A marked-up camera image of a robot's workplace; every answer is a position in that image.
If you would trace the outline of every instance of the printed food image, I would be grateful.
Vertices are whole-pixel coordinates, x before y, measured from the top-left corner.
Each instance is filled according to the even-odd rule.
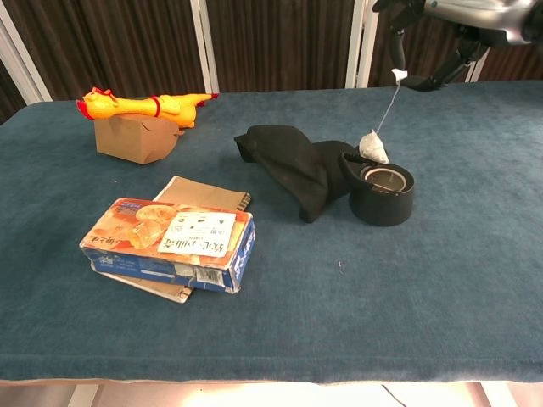
[[[220,228],[223,225],[213,223],[222,224],[223,220],[220,219],[225,216],[231,221],[231,229],[227,231]],[[234,255],[250,219],[249,213],[235,210],[122,198],[115,201],[102,215],[83,238],[81,245],[178,263],[226,266]],[[202,228],[205,224],[200,224],[200,221],[208,222],[209,230]],[[200,235],[195,237],[196,240],[185,241],[181,237],[177,238],[184,236],[176,234],[178,231],[191,232],[193,228],[200,231]],[[224,244],[218,240],[219,236],[223,237]]]

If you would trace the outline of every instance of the brown curtain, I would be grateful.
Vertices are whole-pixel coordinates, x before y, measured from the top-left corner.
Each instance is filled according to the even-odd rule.
[[[208,0],[222,92],[345,86],[354,0]]]
[[[479,81],[528,79],[543,79],[543,60],[534,45],[491,49],[479,76]]]
[[[390,72],[393,66],[389,56],[389,25],[400,10],[401,7],[396,7],[379,15],[368,82],[370,87],[393,86],[395,83],[394,75]],[[407,27],[404,35],[407,72],[409,75],[424,77],[433,75],[459,44],[454,25],[428,16],[422,17]],[[466,74],[462,74],[456,81],[464,81]]]
[[[203,92],[189,0],[3,0],[53,99]]]
[[[25,106],[25,100],[0,61],[0,125]]]

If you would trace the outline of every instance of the yellow rubber chicken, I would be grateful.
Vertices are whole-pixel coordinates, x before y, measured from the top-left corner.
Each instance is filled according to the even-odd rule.
[[[160,95],[136,100],[117,98],[108,89],[94,87],[76,106],[90,120],[108,119],[116,114],[145,114],[173,121],[179,127],[194,127],[196,107],[204,106],[206,100],[217,98],[216,93],[190,93],[182,96]]]

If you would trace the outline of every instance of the table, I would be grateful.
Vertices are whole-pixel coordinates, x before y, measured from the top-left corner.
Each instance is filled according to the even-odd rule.
[[[0,126],[0,379],[296,382],[543,379],[543,82],[402,88],[381,136],[416,179],[412,217],[313,224],[233,137],[299,127],[358,143],[394,89],[222,94],[160,162],[97,154],[73,102]],[[184,304],[91,271],[78,243],[119,197],[173,175],[249,191],[240,293]]]

